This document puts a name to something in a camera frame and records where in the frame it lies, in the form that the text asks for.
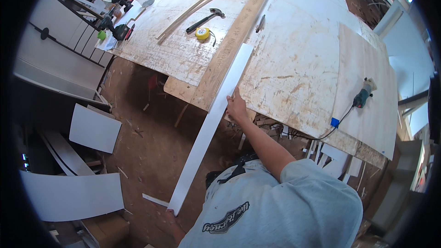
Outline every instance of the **wooden floor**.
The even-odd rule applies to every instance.
[[[358,0],[346,1],[349,10],[363,18]],[[121,175],[121,187],[124,205],[133,213],[124,213],[124,218],[130,222],[130,236],[157,248],[173,247],[173,237],[164,218],[165,207],[142,198],[142,193],[170,200],[206,112],[190,105],[175,128],[176,119],[186,103],[170,95],[158,95],[162,92],[160,87],[150,91],[149,100],[148,79],[152,73],[152,70],[122,58],[115,59],[110,67],[102,85],[102,95],[113,105],[112,113],[123,125],[114,153],[106,159],[106,163],[108,172],[118,172],[121,168],[128,176],[127,179]],[[232,163],[239,153],[237,148],[241,135],[225,120],[220,123],[179,214],[185,231],[193,226],[202,210],[205,175],[210,171],[223,170]],[[301,150],[307,145],[299,138],[291,141],[279,139],[279,143],[297,159],[304,157]],[[362,197],[365,209],[383,173],[377,170],[366,164],[359,189],[361,195],[365,188],[366,195]],[[356,188],[361,173],[360,170],[358,178],[351,177],[348,184]]]

